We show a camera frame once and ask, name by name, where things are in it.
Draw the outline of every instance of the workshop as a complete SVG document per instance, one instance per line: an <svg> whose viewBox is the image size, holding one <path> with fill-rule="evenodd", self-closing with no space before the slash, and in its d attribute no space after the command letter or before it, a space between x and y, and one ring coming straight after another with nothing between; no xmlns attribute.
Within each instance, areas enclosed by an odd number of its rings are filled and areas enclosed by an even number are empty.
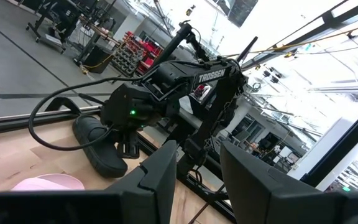
<svg viewBox="0 0 358 224"><path fill-rule="evenodd" d="M358 223L358 0L0 0L0 223Z"/></svg>

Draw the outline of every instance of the pink object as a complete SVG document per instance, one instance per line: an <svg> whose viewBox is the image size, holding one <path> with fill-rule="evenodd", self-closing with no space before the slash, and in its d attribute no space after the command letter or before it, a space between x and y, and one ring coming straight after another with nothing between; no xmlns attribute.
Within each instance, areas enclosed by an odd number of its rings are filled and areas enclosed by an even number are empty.
<svg viewBox="0 0 358 224"><path fill-rule="evenodd" d="M18 183L12 190L84 190L78 179L66 174L46 174L28 178Z"/></svg>

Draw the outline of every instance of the wooden surface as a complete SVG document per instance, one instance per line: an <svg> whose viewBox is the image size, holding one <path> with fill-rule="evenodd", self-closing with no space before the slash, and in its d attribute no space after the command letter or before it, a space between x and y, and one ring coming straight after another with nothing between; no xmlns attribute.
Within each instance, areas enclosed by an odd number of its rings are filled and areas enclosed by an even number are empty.
<svg viewBox="0 0 358 224"><path fill-rule="evenodd" d="M75 146L78 143L73 136L71 124L72 121L48 124L37 127L36 132L42 139L52 144ZM142 134L159 147L150 136ZM126 159L128 172L146 158L147 156L141 152L139 159ZM76 177L88 190L102 190L117 181L117 179L104 179L99 176L82 150L62 152L48 149L33 140L27 129L0 134L0 191L9 190L29 177L57 173ZM204 204L204 200L177 181L171 223L188 223ZM212 207L208 207L196 223L230 222Z"/></svg>

